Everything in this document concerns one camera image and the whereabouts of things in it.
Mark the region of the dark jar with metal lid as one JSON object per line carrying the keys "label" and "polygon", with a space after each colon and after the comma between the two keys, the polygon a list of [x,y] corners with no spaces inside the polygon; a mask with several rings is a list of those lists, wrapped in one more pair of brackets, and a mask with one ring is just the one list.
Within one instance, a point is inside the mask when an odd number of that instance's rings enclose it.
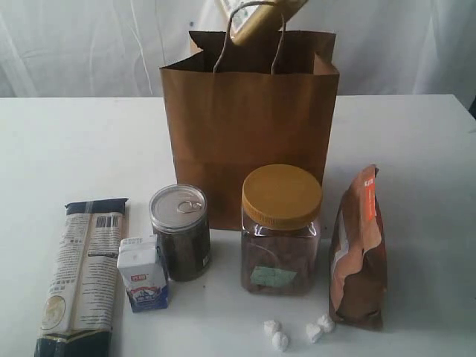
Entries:
{"label": "dark jar with metal lid", "polygon": [[170,279],[187,282],[201,276],[211,261],[205,194],[189,184],[164,187],[150,199],[149,217]]}

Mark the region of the brown paper bag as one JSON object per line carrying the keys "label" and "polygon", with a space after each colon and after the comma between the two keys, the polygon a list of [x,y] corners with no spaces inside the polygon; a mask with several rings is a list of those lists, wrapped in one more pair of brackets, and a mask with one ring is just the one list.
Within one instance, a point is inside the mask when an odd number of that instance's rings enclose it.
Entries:
{"label": "brown paper bag", "polygon": [[189,36],[197,52],[160,70],[176,178],[205,193],[213,229],[237,230],[251,171],[290,164],[324,177],[336,35],[275,31],[245,47],[221,31]]}

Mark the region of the brown orange standup pouch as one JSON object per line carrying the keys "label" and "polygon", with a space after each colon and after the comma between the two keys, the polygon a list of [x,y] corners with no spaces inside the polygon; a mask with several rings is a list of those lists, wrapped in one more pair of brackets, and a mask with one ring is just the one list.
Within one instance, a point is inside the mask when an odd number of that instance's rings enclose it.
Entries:
{"label": "brown orange standup pouch", "polygon": [[383,327],[385,233],[376,198],[378,168],[360,171],[341,197],[329,248],[329,314],[338,324]]}

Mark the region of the yellow millet bottle white cap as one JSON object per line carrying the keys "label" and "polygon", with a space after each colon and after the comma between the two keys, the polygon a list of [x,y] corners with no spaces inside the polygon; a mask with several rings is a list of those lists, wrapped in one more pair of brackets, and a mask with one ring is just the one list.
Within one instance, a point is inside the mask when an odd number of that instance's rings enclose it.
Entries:
{"label": "yellow millet bottle white cap", "polygon": [[216,1],[226,20],[232,18],[231,40],[246,46],[286,29],[307,0],[297,1]]}

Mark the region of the clear jar with yellow lid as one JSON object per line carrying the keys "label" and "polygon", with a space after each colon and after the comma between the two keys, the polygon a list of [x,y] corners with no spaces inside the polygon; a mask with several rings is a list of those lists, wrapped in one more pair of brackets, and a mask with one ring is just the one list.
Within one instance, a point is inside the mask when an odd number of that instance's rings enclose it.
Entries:
{"label": "clear jar with yellow lid", "polygon": [[241,284],[251,293],[304,295],[315,281],[322,189],[307,171],[270,164],[242,185]]}

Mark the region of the small white milk carton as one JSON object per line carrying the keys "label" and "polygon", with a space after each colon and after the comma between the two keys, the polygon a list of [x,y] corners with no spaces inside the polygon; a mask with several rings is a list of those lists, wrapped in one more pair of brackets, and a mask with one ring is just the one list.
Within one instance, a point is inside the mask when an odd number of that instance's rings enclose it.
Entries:
{"label": "small white milk carton", "polygon": [[133,312],[168,307],[168,273],[156,235],[123,239],[117,268]]}

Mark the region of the white wrapped candy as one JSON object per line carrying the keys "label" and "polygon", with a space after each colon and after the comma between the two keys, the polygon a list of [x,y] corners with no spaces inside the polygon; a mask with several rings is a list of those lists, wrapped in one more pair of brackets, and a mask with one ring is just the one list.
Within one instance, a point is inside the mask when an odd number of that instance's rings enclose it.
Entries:
{"label": "white wrapped candy", "polygon": [[263,331],[266,336],[272,338],[274,334],[282,329],[281,322],[277,320],[267,320],[263,322]]}
{"label": "white wrapped candy", "polygon": [[285,352],[289,347],[289,337],[284,332],[278,331],[273,334],[271,343],[276,351]]}
{"label": "white wrapped candy", "polygon": [[315,344],[324,334],[317,323],[308,323],[306,325],[306,337],[310,344]]}
{"label": "white wrapped candy", "polygon": [[332,332],[335,328],[335,322],[329,314],[324,314],[317,319],[318,326],[322,329],[324,333]]}

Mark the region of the long noodle package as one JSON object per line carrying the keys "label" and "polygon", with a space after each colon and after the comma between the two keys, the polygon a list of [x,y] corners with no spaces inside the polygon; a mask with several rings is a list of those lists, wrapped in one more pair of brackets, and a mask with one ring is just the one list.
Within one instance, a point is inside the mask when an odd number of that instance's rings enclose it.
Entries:
{"label": "long noodle package", "polygon": [[108,356],[125,198],[71,202],[35,356]]}

